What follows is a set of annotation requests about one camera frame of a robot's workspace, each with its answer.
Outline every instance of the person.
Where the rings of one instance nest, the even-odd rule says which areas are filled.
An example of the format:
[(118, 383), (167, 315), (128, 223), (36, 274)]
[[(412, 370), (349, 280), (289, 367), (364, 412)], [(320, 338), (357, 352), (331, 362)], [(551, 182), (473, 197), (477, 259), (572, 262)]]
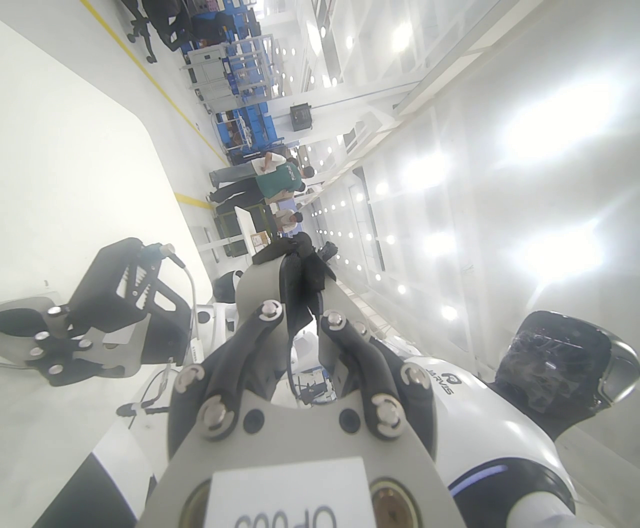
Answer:
[[(218, 189), (221, 183), (239, 182), (247, 178), (256, 178), (257, 176), (275, 171), (284, 163), (292, 163), (296, 167), (299, 167), (298, 160), (295, 158), (285, 158), (280, 154), (267, 152), (264, 157), (258, 157), (246, 163), (241, 163), (240, 165), (232, 165), (231, 167), (213, 170), (209, 173), (209, 177), (211, 178), (213, 186)], [(303, 178), (311, 178), (315, 174), (316, 169), (311, 166), (302, 169)]]
[(276, 221), (278, 231), (288, 233), (293, 231), (303, 217), (301, 212), (294, 212), (293, 209), (282, 209), (281, 211), (273, 213), (273, 219)]
[(209, 193), (210, 202), (220, 204), (218, 214), (233, 211), (235, 206), (251, 207), (265, 198), (273, 198), (280, 193), (302, 192), (307, 186), (302, 183), (298, 167), (292, 163), (283, 163), (267, 174), (256, 178), (247, 178)]

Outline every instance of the cardboard box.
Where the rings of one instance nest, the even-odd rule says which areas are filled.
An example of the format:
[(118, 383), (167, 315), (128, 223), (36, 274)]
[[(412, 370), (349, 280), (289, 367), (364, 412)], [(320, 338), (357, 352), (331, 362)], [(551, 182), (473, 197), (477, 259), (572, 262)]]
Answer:
[(266, 231), (260, 231), (255, 235), (251, 235), (251, 242), (255, 251), (258, 252), (268, 246), (271, 241)]

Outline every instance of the yellow floor line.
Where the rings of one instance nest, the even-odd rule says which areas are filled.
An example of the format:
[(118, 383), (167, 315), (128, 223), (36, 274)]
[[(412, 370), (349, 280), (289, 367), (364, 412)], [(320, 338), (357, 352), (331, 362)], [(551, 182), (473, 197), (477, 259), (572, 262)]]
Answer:
[(203, 209), (211, 209), (211, 205), (207, 202), (203, 202), (202, 200), (197, 200), (196, 198), (191, 198), (190, 196), (182, 195), (180, 193), (173, 194), (175, 195), (175, 199), (181, 204), (194, 205), (195, 207), (202, 207)]
[[(104, 20), (102, 18), (102, 16), (100, 15), (100, 13), (98, 13), (98, 11), (95, 10), (95, 8), (88, 2), (88, 0), (80, 0), (80, 3), (87, 8), (87, 10), (93, 15), (93, 18), (96, 19), (98, 21), (98, 23), (104, 28), (104, 30), (109, 33), (109, 35), (111, 36), (111, 38), (113, 40), (116, 41), (116, 43), (124, 50), (124, 53), (126, 53), (129, 58), (134, 62), (134, 64), (140, 68), (140, 70), (146, 75), (147, 79), (149, 79), (149, 81), (151, 81), (151, 83), (157, 88), (157, 90), (163, 95), (163, 97), (169, 102), (169, 104), (171, 106), (173, 106), (173, 108), (176, 110), (176, 112), (178, 112), (178, 114), (180, 114), (180, 116), (189, 124), (189, 126), (194, 130), (194, 132), (196, 134), (198, 134), (200, 136), (200, 138), (202, 139), (202, 141), (204, 141), (207, 146), (213, 150), (213, 152), (216, 154), (216, 156), (218, 156), (220, 158), (220, 161), (222, 161), (222, 163), (224, 163), (225, 165), (228, 165), (227, 160), (222, 158), (222, 156), (220, 156), (218, 154), (218, 151), (211, 145), (211, 143), (209, 143), (207, 141), (207, 139), (200, 133), (200, 131), (198, 130), (198, 127), (196, 127), (196, 125), (194, 125), (189, 118), (184, 114), (184, 112), (182, 112), (182, 110), (180, 110), (180, 108), (178, 108), (178, 105), (176, 105), (176, 103), (173, 102), (173, 100), (171, 99), (171, 97), (169, 97), (169, 95), (163, 90), (162, 86), (160, 86), (160, 84), (158, 84), (158, 82), (152, 77), (152, 75), (147, 71), (147, 69), (143, 66), (143, 64), (138, 60), (138, 58), (131, 52), (131, 50), (129, 49), (129, 46), (127, 46), (127, 44), (125, 44), (123, 42), (123, 40), (118, 36), (118, 34), (113, 31), (113, 29), (111, 29), (111, 26), (109, 24), (107, 24), (106, 20)], [(207, 204), (206, 202), (201, 202), (202, 204), (205, 204), (206, 207), (209, 206), (209, 204)]]

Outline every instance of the green shirt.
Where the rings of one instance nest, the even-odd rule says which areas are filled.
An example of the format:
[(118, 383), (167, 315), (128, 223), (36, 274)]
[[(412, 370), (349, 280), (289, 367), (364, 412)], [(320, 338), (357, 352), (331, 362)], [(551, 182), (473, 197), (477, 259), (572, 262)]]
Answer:
[(302, 185), (302, 174), (293, 163), (283, 163), (255, 180), (264, 197), (272, 198), (281, 191), (297, 191)]

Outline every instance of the label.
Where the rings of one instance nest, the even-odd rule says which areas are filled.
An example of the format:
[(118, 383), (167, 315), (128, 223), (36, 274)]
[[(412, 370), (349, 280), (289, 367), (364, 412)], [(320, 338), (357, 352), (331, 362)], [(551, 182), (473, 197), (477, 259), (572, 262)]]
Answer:
[(219, 471), (205, 528), (376, 528), (362, 458)]

